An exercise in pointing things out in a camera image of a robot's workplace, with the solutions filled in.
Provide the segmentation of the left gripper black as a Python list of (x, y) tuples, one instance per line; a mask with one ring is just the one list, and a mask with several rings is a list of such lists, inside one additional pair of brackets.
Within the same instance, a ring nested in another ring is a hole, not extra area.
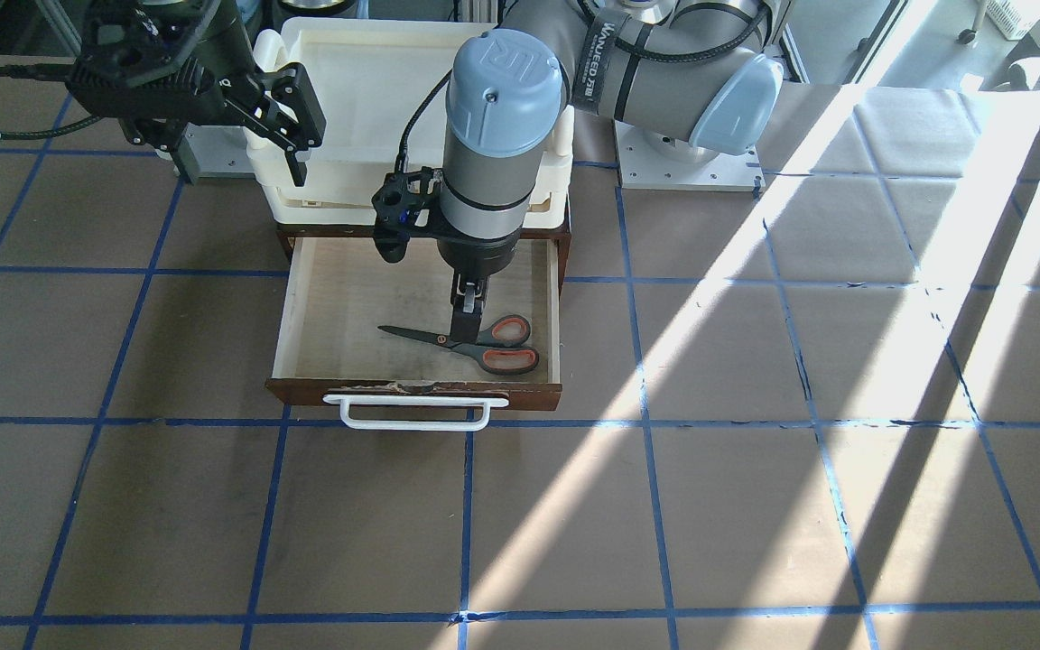
[(451, 280), (450, 339), (458, 344), (475, 344), (480, 333), (488, 276), (503, 271), (515, 258), (521, 231), (497, 239), (474, 237), (438, 239), (439, 255), (453, 268)]

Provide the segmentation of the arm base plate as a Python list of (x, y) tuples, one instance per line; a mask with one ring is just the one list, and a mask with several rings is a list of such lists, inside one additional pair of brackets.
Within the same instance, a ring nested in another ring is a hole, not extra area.
[(612, 126), (625, 189), (759, 193), (766, 186), (755, 151), (730, 155), (620, 122)]
[(246, 149), (245, 129), (240, 126), (189, 125), (173, 160), (186, 182), (254, 180)]

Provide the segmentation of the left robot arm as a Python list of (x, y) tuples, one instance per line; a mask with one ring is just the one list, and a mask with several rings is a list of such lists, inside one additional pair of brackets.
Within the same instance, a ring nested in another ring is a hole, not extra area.
[(765, 53), (783, 1), (680, 1), (660, 23), (618, 1), (517, 1), (466, 40), (428, 92), (405, 92), (413, 63), (379, 71), (373, 127), (391, 163), (373, 197), (373, 240), (389, 263), (428, 237), (453, 270), (447, 337), (480, 330), (488, 279), (515, 254), (554, 124), (574, 107), (714, 153), (755, 147), (783, 83)]

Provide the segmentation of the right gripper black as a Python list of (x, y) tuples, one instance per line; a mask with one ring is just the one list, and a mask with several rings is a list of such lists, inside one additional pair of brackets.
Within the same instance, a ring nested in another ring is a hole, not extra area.
[(326, 131), (309, 71), (259, 71), (234, 1), (92, 1), (66, 86), (90, 115), (121, 118), (128, 142), (168, 153), (179, 177), (191, 176), (189, 123), (240, 125), (276, 144), (297, 188), (298, 153)]

